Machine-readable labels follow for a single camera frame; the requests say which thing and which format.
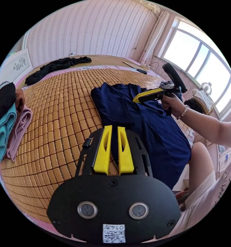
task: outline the white curtain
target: white curtain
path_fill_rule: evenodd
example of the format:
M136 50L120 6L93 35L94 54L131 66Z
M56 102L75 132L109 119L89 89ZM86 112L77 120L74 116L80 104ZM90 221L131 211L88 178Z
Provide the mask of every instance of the white curtain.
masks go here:
M167 24L168 19L169 19L169 12L162 11L146 43L144 51L140 57L139 63L145 64L146 59L148 58L150 60L152 59L153 50Z

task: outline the leg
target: leg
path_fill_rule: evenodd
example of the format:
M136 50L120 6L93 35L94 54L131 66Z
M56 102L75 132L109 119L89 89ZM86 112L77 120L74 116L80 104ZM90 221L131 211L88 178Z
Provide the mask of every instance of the leg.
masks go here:
M213 170L212 159L205 145L201 142L194 143L189 161L189 195Z

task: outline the yellow bracket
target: yellow bracket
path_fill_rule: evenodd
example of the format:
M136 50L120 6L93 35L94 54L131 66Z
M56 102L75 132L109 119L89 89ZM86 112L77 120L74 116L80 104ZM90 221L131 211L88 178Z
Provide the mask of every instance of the yellow bracket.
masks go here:
M133 102L134 103L139 103L139 98L140 97L143 97L143 96L146 96L146 95L151 95L151 94L154 94L154 93L159 93L161 91L163 91L161 88L156 88L156 89L149 90L149 91L146 91L146 92L143 92L143 93L139 93L138 95L136 95L133 98Z
M118 127L118 155L119 174L132 173L134 171L133 160L124 127Z
M105 126L94 165L94 171L97 173L109 174L111 136L112 125Z

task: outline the pink clothing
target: pink clothing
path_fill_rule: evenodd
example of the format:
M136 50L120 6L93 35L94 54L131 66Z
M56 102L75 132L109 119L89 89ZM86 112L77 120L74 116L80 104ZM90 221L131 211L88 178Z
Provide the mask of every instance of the pink clothing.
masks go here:
M31 123L31 120L32 120L32 111L30 108L24 105L18 124L16 125L13 131L13 136L12 136L10 145L6 150L7 157L11 158L13 162L16 160L16 155L17 155L19 145L23 139L23 136L29 124Z

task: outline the window frame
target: window frame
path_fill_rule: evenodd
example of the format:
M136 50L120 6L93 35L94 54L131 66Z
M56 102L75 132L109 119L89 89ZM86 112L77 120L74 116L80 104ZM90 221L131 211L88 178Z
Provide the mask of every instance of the window frame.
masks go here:
M210 57L210 54L213 53L219 60L220 62L225 66L225 68L228 70L228 72L230 73L230 78L229 78L229 81L224 89L224 91L222 92L222 94L219 96L219 98L216 100L216 102L214 102L214 110L217 114L217 116L219 118L223 117L227 112L228 110L231 108L231 99L229 101L229 103L224 107L224 109L219 112L217 107L216 107L216 104L222 99L222 97L224 96L225 92L227 91L227 89L229 88L230 86L230 83L231 83L231 69L229 68L229 66L227 65L227 63L217 54L217 52L212 49L208 44L206 44L204 41L202 41L201 39L199 39L198 37L196 37L195 35L185 31L185 30L182 30L182 29L179 29L178 28L178 25L180 22L186 22L187 24L199 29L200 31L202 31L200 28L198 28L196 25L194 25L193 23L191 23L190 21L188 20L185 20L185 19L182 19L182 18L177 18L176 21L173 22L173 29L171 30L171 35L170 35L170 38L160 56L160 59L162 59L163 61L167 62L167 63L171 63L173 65L173 67L175 67L177 70L179 70L180 72L182 72L188 79L190 79L196 86L198 86L199 88L201 88L201 85L198 83L198 81L196 80L197 76L200 74L200 72L202 71L203 67L206 65L209 57ZM169 61L168 59L164 58L175 34L177 31L180 31L182 33L185 33L193 38L195 38L196 40L198 40L200 42L198 48L197 48L197 51L195 53L195 55L193 56L193 59L191 60L191 62L189 63L189 65L187 66L187 68L185 70L181 69L179 66L177 66L176 64L174 64L173 62ZM197 58L197 55L201 49L201 46L202 45L205 45L209 50L208 50L208 53L206 55L206 58L203 62L203 64L201 65L200 69L198 70L198 72L196 73L195 77L192 77L187 71L191 68L192 64L194 63L195 59Z

